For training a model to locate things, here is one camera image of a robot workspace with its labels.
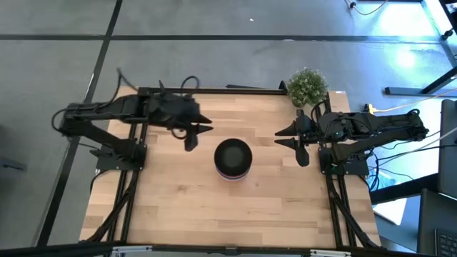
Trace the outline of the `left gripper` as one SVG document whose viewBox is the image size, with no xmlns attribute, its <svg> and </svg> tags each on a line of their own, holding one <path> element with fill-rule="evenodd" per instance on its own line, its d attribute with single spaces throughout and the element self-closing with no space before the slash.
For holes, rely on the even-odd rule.
<svg viewBox="0 0 457 257">
<path fill-rule="evenodd" d="M 184 140 L 184 149 L 188 152 L 198 145 L 197 135 L 214 128 L 201 124 L 211 124 L 212 120 L 202 114 L 198 114 L 198 104 L 192 95 L 184 95 L 179 104 L 180 110 L 177 116 L 171 119 L 169 130 L 174 138 Z"/>
</svg>

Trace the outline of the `potted green plant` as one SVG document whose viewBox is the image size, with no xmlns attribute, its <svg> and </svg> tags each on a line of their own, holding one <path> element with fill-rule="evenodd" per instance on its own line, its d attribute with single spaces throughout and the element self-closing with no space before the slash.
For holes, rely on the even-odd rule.
<svg viewBox="0 0 457 257">
<path fill-rule="evenodd" d="M 319 70 L 304 68 L 286 81 L 287 95 L 296 107 L 316 105 L 328 93 L 328 83 Z"/>
</svg>

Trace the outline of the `black frame rail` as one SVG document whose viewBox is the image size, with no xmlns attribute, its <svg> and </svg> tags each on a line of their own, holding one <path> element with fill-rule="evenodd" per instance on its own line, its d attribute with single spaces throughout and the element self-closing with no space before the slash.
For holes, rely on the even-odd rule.
<svg viewBox="0 0 457 257">
<path fill-rule="evenodd" d="M 343 175 L 337 175 L 338 187 L 343 196 L 341 199 L 339 196 L 335 195 L 333 197 L 333 202 L 338 206 L 340 212 L 343 214 L 343 217 L 346 220 L 346 227 L 350 228 L 352 234 L 356 236 L 361 242 L 364 248 L 378 248 L 368 235 L 362 230 L 362 228 L 357 223 L 356 219 L 351 215 L 351 210 L 348 204 L 348 196 L 346 191 L 346 184 L 344 181 Z"/>
<path fill-rule="evenodd" d="M 258 88 L 165 88 L 169 93 L 173 94 L 249 94 L 249 95 L 279 95 L 286 96 L 287 93 L 280 89 L 258 89 Z"/>
<path fill-rule="evenodd" d="M 313 107 L 312 113 L 316 116 L 316 122 L 326 113 L 331 111 L 331 105 L 330 105 L 330 97 L 329 94 L 326 94 L 326 97 L 324 100 L 319 102 Z M 334 183 L 333 183 L 333 177 L 332 175 L 326 170 L 328 166 L 328 158 L 325 157 L 324 153 L 322 150 L 327 148 L 326 143 L 319 143 L 319 148 L 318 148 L 318 157 L 319 157 L 319 163 L 320 163 L 320 170 L 321 173 L 325 177 L 325 182 L 326 182 L 326 190 L 328 193 L 328 202 L 329 202 L 329 208 L 330 208 L 330 213 L 331 213 L 331 222 L 332 222 L 332 227 L 333 227 L 333 236 L 335 240 L 336 247 L 340 247 L 343 245 L 343 239 L 341 235 L 341 226 L 340 226 L 340 221 L 338 218 L 338 209 L 336 204 L 333 202 L 333 197 L 335 194 L 333 193 L 334 189 Z"/>
<path fill-rule="evenodd" d="M 382 247 L 361 248 L 339 246 L 336 248 L 291 248 L 251 246 L 181 246 L 166 244 L 128 244 L 123 241 L 89 242 L 34 246 L 0 250 L 0 257 L 96 257 L 135 252 L 184 252 L 239 256 L 241 254 L 299 255 L 307 257 L 457 257 L 457 252 L 447 251 L 437 255 L 390 251 Z"/>
<path fill-rule="evenodd" d="M 120 170 L 120 176 L 119 176 L 119 181 L 117 185 L 117 190 L 116 190 L 116 195 L 114 199 L 114 216 L 112 218 L 111 223 L 108 226 L 108 230 L 106 232 L 106 240 L 107 241 L 113 241 L 114 240 L 114 235 L 115 235 L 115 230 L 117 226 L 117 221 L 119 217 L 120 210 L 122 209 L 122 206 L 120 206 L 122 196 L 124 195 L 125 192 L 125 187 L 126 187 L 126 180 L 127 180 L 127 170 Z"/>
<path fill-rule="evenodd" d="M 142 143 L 143 145 L 146 145 L 145 140 L 146 140 L 146 135 L 147 135 L 147 130 L 148 130 L 147 127 L 148 126 L 146 124 L 142 124 L 142 127 L 141 127 L 140 143 Z M 133 171 L 132 177 L 131 177 L 131 183 L 133 183 L 132 184 L 133 186 L 131 189 L 130 198 L 126 203 L 124 222 L 123 222 L 123 226 L 121 229 L 121 237 L 120 237 L 120 239 L 124 242 L 127 242 L 127 238 L 128 238 L 128 234 L 129 234 L 130 220 L 131 220 L 131 216 L 132 216 L 132 212 L 133 212 L 136 187 L 137 187 L 137 184 L 139 181 L 140 172 L 141 172 L 141 168 L 140 168 L 140 170 Z"/>
</svg>

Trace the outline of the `black flat metal bar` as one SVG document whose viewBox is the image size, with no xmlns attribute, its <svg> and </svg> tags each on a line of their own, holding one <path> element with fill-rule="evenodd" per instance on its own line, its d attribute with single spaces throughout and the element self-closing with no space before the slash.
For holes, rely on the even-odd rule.
<svg viewBox="0 0 457 257">
<path fill-rule="evenodd" d="M 225 87 L 228 89 L 280 90 L 280 89 L 268 89 L 268 88 L 263 88 L 263 87 L 244 86 L 244 85 L 235 85 L 235 84 L 227 84 Z"/>
</svg>

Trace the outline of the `black desk leg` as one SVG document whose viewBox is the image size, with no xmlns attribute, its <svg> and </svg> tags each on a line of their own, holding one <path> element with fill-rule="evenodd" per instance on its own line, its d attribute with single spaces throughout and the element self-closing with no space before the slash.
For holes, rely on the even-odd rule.
<svg viewBox="0 0 457 257">
<path fill-rule="evenodd" d="M 457 88 L 444 90 L 443 87 L 449 83 L 457 81 L 457 66 L 447 71 L 444 75 L 436 79 L 425 88 L 407 88 L 407 87 L 386 87 L 384 93 L 394 96 L 450 96 L 457 97 Z"/>
</svg>

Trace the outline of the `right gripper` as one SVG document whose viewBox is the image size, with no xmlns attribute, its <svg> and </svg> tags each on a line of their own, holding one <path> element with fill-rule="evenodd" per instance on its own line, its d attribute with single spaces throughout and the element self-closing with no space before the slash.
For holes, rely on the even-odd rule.
<svg viewBox="0 0 457 257">
<path fill-rule="evenodd" d="M 297 118 L 292 121 L 291 125 L 276 132 L 275 136 L 298 136 L 288 139 L 276 139 L 274 142 L 291 148 L 296 152 L 296 160 L 299 166 L 309 165 L 309 154 L 306 146 L 309 144 L 318 144 L 321 134 L 316 126 L 316 122 L 310 119 L 303 109 L 296 109 Z"/>
</svg>

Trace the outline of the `black desk edge bar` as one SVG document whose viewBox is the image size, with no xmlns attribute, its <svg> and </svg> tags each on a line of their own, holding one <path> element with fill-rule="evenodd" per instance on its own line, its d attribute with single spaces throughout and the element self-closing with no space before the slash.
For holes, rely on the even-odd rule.
<svg viewBox="0 0 457 257">
<path fill-rule="evenodd" d="M 370 192 L 371 203 L 377 205 L 401 198 L 408 198 L 409 196 L 416 196 L 420 194 L 423 189 L 437 192 L 437 173 Z"/>
</svg>

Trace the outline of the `black desk pad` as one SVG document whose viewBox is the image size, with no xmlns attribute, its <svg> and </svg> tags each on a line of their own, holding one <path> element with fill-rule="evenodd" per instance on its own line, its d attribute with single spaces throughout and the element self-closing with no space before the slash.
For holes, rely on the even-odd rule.
<svg viewBox="0 0 457 257">
<path fill-rule="evenodd" d="M 436 255 L 435 230 L 457 233 L 457 200 L 429 191 L 421 192 L 417 252 Z"/>
</svg>

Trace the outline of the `white paper sheet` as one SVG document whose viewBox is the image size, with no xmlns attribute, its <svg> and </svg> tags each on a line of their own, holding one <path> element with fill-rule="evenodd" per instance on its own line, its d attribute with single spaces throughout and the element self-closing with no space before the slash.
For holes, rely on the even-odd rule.
<svg viewBox="0 0 457 257">
<path fill-rule="evenodd" d="M 406 209 L 407 198 L 373 205 L 373 211 L 378 216 L 400 226 Z"/>
</svg>

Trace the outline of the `black keyboard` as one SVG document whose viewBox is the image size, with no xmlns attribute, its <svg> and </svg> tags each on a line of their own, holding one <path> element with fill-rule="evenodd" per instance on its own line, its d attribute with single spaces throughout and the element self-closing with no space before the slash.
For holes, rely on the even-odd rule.
<svg viewBox="0 0 457 257">
<path fill-rule="evenodd" d="M 436 229 L 435 249 L 438 257 L 457 257 L 457 233 Z"/>
</svg>

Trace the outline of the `dark grey monitor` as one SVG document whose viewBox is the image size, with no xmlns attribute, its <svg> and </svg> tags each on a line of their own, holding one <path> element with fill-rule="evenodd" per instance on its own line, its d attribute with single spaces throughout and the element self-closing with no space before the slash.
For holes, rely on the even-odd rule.
<svg viewBox="0 0 457 257">
<path fill-rule="evenodd" d="M 441 133 L 438 152 L 438 190 L 457 199 L 457 100 L 441 103 Z"/>
</svg>

